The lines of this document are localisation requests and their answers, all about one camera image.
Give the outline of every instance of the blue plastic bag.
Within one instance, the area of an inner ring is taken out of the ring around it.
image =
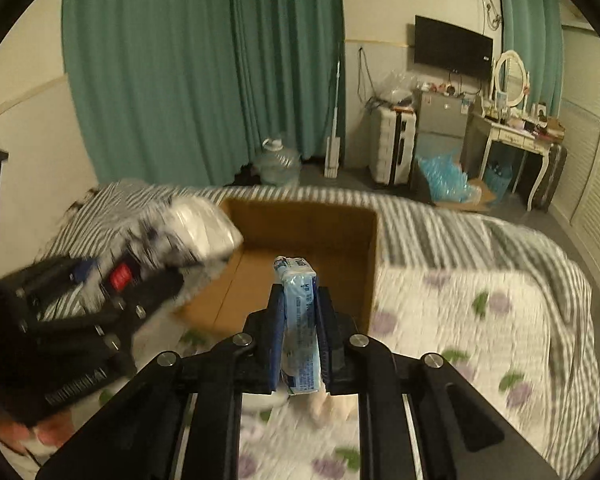
[[[417,157],[418,166],[429,183],[433,202],[478,202],[479,188],[467,182],[466,173],[453,162],[452,155]]]

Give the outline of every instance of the cardboard box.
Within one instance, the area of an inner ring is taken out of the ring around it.
[[[546,132],[548,137],[556,143],[564,140],[564,126],[555,117],[549,117],[546,124]]]
[[[452,209],[455,211],[468,211],[468,212],[485,212],[489,210],[489,203],[496,199],[496,195],[491,191],[487,185],[479,178],[472,178],[469,180],[469,184],[480,187],[482,195],[480,202],[477,204],[469,204],[465,202],[433,202],[431,199],[431,192],[429,190],[429,183],[426,177],[420,170],[417,162],[413,163],[413,171],[411,173],[411,191],[414,193],[414,199],[418,202],[424,202],[429,205],[435,205],[436,207],[442,207],[444,209]]]
[[[222,275],[180,309],[194,328],[227,337],[266,308],[276,256],[300,256],[329,287],[336,311],[369,327],[376,277],[378,216],[371,209],[316,202],[229,198],[220,207],[244,237]]]

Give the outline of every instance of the red button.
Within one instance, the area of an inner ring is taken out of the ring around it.
[[[127,264],[121,264],[111,273],[111,277],[109,278],[109,282],[111,286],[116,289],[117,292],[120,292],[123,288],[126,287],[127,283],[131,281],[133,278],[133,274],[131,273],[131,269]]]

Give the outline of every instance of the television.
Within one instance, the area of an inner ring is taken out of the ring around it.
[[[451,23],[416,16],[414,62],[489,81],[492,57],[491,38]]]

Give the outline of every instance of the mop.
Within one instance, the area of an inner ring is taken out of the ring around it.
[[[333,105],[333,122],[331,123],[331,136],[327,137],[327,155],[324,158],[324,176],[336,178],[338,176],[338,160],[340,158],[340,137],[336,137],[338,126],[338,91],[340,90],[340,61],[336,69],[336,95]]]

